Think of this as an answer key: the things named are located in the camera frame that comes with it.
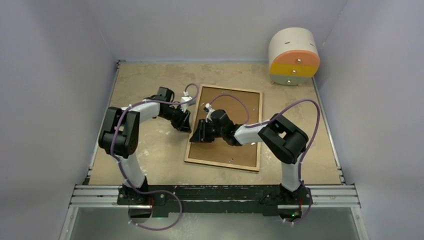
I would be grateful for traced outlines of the brown backing board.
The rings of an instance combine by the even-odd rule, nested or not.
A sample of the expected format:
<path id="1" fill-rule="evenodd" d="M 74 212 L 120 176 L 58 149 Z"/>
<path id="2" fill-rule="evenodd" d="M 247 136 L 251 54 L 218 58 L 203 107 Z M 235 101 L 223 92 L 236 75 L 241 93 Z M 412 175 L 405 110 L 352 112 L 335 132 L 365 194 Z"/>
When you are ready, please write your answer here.
<path id="1" fill-rule="evenodd" d="M 259 171 L 258 136 L 253 137 L 253 142 L 241 144 L 235 133 L 244 124 L 261 122 L 262 112 L 260 90 L 201 85 L 184 161 Z"/>

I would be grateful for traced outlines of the black wooden picture frame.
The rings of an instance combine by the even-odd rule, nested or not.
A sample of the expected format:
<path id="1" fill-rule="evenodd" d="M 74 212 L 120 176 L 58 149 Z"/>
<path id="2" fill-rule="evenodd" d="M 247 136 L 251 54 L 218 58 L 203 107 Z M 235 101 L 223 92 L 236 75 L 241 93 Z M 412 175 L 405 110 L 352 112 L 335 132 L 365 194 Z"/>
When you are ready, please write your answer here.
<path id="1" fill-rule="evenodd" d="M 214 109 L 223 109 L 235 124 L 248 124 L 262 121 L 263 93 L 260 90 L 242 89 L 202 84 L 192 114 L 192 130 L 207 113 L 204 107 L 211 103 Z M 243 146 L 230 146 L 222 138 L 211 143 L 187 144 L 184 161 L 224 168 L 258 172 L 260 169 L 261 145 L 250 143 Z"/>

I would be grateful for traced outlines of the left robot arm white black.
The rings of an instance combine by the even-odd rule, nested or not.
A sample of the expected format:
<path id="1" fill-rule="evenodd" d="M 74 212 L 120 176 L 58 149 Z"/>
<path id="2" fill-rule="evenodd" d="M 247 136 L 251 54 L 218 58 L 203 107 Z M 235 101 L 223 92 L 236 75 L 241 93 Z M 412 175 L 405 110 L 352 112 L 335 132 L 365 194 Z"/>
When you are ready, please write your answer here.
<path id="1" fill-rule="evenodd" d="M 98 137 L 98 146 L 107 155 L 116 160 L 123 177 L 123 188 L 131 189 L 129 197 L 138 205 L 149 199 L 149 187 L 142 172 L 136 149 L 139 144 L 140 124 L 157 117 L 170 122 L 171 126 L 183 133 L 190 133 L 190 111 L 188 107 L 195 103 L 196 96 L 183 91 L 179 101 L 175 101 L 175 92 L 160 87 L 156 94 L 140 102 L 124 107 L 109 107 Z"/>

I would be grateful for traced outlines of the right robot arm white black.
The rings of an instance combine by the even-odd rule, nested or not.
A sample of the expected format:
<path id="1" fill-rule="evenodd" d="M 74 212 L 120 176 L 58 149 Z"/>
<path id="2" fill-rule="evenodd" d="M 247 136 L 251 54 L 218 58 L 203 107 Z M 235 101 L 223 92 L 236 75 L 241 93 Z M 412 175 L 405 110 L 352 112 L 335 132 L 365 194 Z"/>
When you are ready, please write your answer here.
<path id="1" fill-rule="evenodd" d="M 217 138 L 236 147 L 264 143 L 281 162 L 282 200 L 292 204 L 300 198 L 300 161 L 306 153 L 309 137 L 286 117 L 276 113 L 268 121 L 250 125 L 235 124 L 223 109 L 209 110 L 206 118 L 198 121 L 189 141 L 212 143 Z"/>

